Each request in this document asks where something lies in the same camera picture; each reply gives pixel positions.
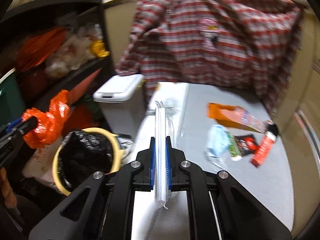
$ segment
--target person's hand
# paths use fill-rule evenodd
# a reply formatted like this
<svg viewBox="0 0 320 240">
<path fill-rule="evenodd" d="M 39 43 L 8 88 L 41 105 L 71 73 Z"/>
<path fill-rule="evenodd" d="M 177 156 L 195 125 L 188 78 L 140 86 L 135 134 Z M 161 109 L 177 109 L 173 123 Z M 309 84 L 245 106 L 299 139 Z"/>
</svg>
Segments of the person's hand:
<svg viewBox="0 0 320 240">
<path fill-rule="evenodd" d="M 7 172 L 5 168 L 0 169 L 0 189 L 4 197 L 4 205 L 7 208 L 16 208 L 17 198 L 13 193 L 12 187 L 7 179 Z"/>
</svg>

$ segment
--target white bin lid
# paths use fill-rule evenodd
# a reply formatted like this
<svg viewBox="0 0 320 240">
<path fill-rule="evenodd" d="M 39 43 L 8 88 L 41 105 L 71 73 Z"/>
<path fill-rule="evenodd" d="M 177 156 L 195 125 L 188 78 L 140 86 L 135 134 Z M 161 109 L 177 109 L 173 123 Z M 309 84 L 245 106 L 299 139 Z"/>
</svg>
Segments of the white bin lid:
<svg viewBox="0 0 320 240">
<path fill-rule="evenodd" d="M 96 102 L 124 102 L 130 99 L 143 80 L 142 74 L 113 76 L 94 94 Z"/>
</svg>

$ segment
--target silver screw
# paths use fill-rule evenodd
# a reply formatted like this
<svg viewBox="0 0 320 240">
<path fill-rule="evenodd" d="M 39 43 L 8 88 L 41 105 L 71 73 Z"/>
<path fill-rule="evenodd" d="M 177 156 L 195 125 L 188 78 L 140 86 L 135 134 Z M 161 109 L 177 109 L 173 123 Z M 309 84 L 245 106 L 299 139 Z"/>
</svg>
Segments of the silver screw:
<svg viewBox="0 0 320 240">
<path fill-rule="evenodd" d="M 188 168 L 188 167 L 191 166 L 191 163 L 188 162 L 188 161 L 183 161 L 183 162 L 181 162 L 181 166 L 184 167 L 184 168 Z"/>
<path fill-rule="evenodd" d="M 222 179 L 226 179 L 227 177 L 229 177 L 229 173 L 227 173 L 226 171 L 221 171 L 219 172 L 219 177 Z"/>
<path fill-rule="evenodd" d="M 138 161 L 134 161 L 131 163 L 131 167 L 133 167 L 133 168 L 138 168 L 138 167 L 140 167 L 140 165 L 141 165 L 141 163 Z"/>
<path fill-rule="evenodd" d="M 101 179 L 103 176 L 103 173 L 101 171 L 96 171 L 94 174 L 93 174 L 93 177 L 95 179 Z"/>
</svg>

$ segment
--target white table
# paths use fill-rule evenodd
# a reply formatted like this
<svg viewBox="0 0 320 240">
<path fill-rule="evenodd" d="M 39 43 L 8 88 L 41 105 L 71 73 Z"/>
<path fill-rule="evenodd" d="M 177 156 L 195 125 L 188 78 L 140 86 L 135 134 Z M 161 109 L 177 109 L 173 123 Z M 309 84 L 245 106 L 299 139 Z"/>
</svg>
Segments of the white table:
<svg viewBox="0 0 320 240">
<path fill-rule="evenodd" d="M 199 84 L 173 84 L 162 82 L 154 93 L 149 107 L 154 101 L 172 98 L 178 100 L 178 113 L 173 119 L 176 137 L 183 136 L 175 147 L 184 151 L 186 159 L 198 164 L 204 171 L 216 173 L 221 170 L 208 161 L 204 147 L 207 133 L 215 124 L 207 117 L 207 103 L 239 105 L 260 120 L 270 119 L 262 103 L 255 95 L 243 90 L 218 88 Z M 154 136 L 155 118 L 147 116 L 140 126 L 134 152 L 126 162 L 135 160 L 140 150 L 149 148 Z M 229 128 L 233 135 L 245 135 L 249 131 Z M 263 135 L 253 133 L 258 142 Z M 263 165 L 256 168 L 250 163 L 250 156 L 238 162 L 225 158 L 226 170 L 237 179 L 253 196 L 268 208 L 289 230 L 292 230 L 294 216 L 292 177 L 287 155 L 281 138 L 272 147 Z M 179 192 L 167 201 L 168 210 L 155 210 L 153 192 L 136 192 L 132 240 L 149 239 L 189 239 L 189 224 L 186 193 Z"/>
</svg>

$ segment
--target checkered fabric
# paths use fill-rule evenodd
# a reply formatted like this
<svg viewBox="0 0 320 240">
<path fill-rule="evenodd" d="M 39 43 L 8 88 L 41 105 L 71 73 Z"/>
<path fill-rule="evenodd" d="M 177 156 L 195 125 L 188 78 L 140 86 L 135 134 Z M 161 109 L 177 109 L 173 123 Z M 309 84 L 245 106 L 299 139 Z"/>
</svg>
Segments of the checkered fabric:
<svg viewBox="0 0 320 240">
<path fill-rule="evenodd" d="M 254 90 L 271 113 L 286 90 L 303 9 L 290 0 L 139 0 L 119 75 Z"/>
</svg>

